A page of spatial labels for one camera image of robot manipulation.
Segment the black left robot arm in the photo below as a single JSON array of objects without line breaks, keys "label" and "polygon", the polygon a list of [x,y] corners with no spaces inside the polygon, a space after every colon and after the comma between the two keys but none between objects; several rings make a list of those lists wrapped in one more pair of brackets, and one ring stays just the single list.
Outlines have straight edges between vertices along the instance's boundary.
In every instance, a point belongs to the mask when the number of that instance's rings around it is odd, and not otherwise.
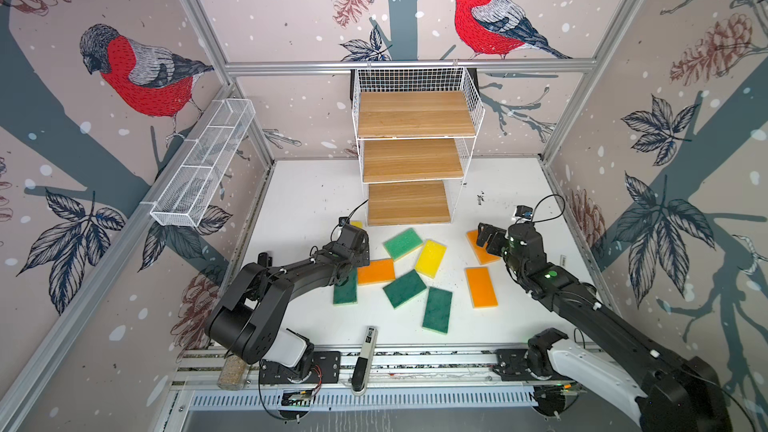
[{"label": "black left robot arm", "polygon": [[309,257],[285,266],[245,265],[205,321],[205,334],[248,365],[277,363],[286,378],[300,381],[313,372],[314,345],[282,326],[289,303],[315,289],[348,281],[370,264],[368,233],[346,224],[337,238]]}]

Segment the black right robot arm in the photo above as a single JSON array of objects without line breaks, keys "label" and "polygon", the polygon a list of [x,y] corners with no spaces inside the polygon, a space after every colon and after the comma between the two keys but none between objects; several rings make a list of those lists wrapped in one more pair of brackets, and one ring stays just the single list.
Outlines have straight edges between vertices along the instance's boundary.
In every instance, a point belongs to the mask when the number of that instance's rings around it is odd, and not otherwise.
[{"label": "black right robot arm", "polygon": [[612,404],[644,431],[730,431],[717,373],[699,357],[661,346],[604,305],[575,275],[548,261],[532,222],[501,229],[481,223],[476,243],[504,261],[533,300],[575,326],[602,350],[596,355],[556,328],[528,341],[527,368],[537,379],[572,379]]}]

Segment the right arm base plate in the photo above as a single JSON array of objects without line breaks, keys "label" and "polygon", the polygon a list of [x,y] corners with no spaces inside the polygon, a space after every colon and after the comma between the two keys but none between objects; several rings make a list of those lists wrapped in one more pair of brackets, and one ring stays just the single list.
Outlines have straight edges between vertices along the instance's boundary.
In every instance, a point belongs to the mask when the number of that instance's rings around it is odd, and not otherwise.
[{"label": "right arm base plate", "polygon": [[527,354],[528,350],[524,348],[497,349],[494,352],[496,364],[491,367],[491,371],[500,376],[503,381],[573,382],[573,379],[556,372],[536,375],[530,370]]}]

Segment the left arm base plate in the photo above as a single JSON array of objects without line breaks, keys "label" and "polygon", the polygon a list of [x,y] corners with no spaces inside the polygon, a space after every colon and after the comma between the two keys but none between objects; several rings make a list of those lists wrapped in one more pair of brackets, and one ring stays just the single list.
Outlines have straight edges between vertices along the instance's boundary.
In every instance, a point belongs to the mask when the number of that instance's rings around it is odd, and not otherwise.
[{"label": "left arm base plate", "polygon": [[337,384],[339,382],[341,353],[314,351],[289,368],[277,362],[263,360],[259,370],[261,385]]}]

